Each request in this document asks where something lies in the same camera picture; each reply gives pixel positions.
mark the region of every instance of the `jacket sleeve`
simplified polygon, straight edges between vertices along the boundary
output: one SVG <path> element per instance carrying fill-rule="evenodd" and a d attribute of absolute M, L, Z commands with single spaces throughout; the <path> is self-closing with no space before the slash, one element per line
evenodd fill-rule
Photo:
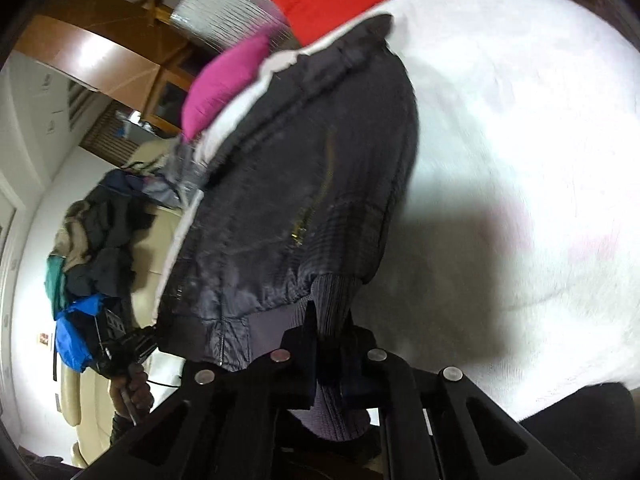
<path fill-rule="evenodd" d="M 113 423 L 111 426 L 111 437 L 109 439 L 110 444 L 113 446 L 113 444 L 115 444 L 116 441 L 131 428 L 133 428 L 133 422 L 128 418 L 124 418 L 123 416 L 114 413 Z"/>

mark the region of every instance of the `green cloth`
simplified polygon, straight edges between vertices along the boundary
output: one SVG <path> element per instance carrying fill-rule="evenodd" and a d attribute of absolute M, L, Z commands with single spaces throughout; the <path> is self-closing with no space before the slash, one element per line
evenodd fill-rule
<path fill-rule="evenodd" d="M 66 276 L 62 272 L 65 259 L 62 256 L 50 254 L 47 258 L 47 275 L 44 279 L 44 288 L 51 302 L 51 315 L 56 319 L 58 314 L 66 309 L 65 286 Z"/>

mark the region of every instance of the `person's arm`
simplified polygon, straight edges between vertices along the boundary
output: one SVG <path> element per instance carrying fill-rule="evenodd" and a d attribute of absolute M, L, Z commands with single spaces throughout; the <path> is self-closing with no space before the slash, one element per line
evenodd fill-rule
<path fill-rule="evenodd" d="M 136 411 L 140 418 L 148 415 L 151 407 L 154 405 L 154 396 L 151 395 L 149 388 L 148 375 L 140 365 L 131 365 L 129 367 L 131 382 L 128 384 L 131 402 L 136 407 Z M 113 425 L 111 427 L 110 442 L 113 445 L 121 436 L 133 428 L 133 422 L 127 411 L 127 407 L 120 395 L 120 388 L 127 385 L 126 377 L 117 377 L 111 381 L 109 386 L 109 395 L 113 401 L 115 414 L 113 415 Z"/>

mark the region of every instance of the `gold zipper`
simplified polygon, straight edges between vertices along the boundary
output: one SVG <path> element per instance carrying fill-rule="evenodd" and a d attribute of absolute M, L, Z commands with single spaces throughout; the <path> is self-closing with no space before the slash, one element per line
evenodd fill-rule
<path fill-rule="evenodd" d="M 320 186 L 320 190 L 318 191 L 318 195 L 311 203 L 311 206 L 302 208 L 298 216 L 296 217 L 296 221 L 293 224 L 293 231 L 291 232 L 291 237 L 296 244 L 296 247 L 300 247 L 302 242 L 305 239 L 306 230 L 311 223 L 311 219 L 313 218 L 314 213 L 316 212 L 316 208 L 320 205 L 322 200 L 327 196 L 329 192 L 329 188 L 331 187 L 331 183 L 334 179 L 334 163 L 335 163 L 335 153 L 334 153 L 334 133 L 335 129 L 331 126 L 326 133 L 326 142 L 324 148 L 324 157 L 326 161 L 325 170 L 324 170 L 324 179 L 322 180 L 322 184 Z"/>

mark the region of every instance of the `screw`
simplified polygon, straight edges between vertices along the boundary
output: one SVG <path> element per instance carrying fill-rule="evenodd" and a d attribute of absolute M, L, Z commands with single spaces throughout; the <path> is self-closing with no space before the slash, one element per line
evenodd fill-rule
<path fill-rule="evenodd" d="M 456 382 L 459 381 L 460 379 L 462 379 L 463 375 L 462 375 L 462 371 L 460 371 L 459 368 L 456 368 L 455 366 L 449 366 L 447 368 L 445 368 L 442 371 L 442 376 L 447 380 L 447 381 L 452 381 L 452 382 Z"/>
<path fill-rule="evenodd" d="M 271 352 L 271 360 L 274 363 L 284 363 L 291 359 L 291 354 L 289 350 L 285 350 L 284 348 L 278 348 Z"/>
<path fill-rule="evenodd" d="M 369 361 L 375 361 L 381 363 L 386 359 L 386 352 L 382 348 L 372 348 L 367 352 Z"/>
<path fill-rule="evenodd" d="M 200 370 L 193 377 L 198 384 L 209 384 L 216 378 L 212 370 Z"/>

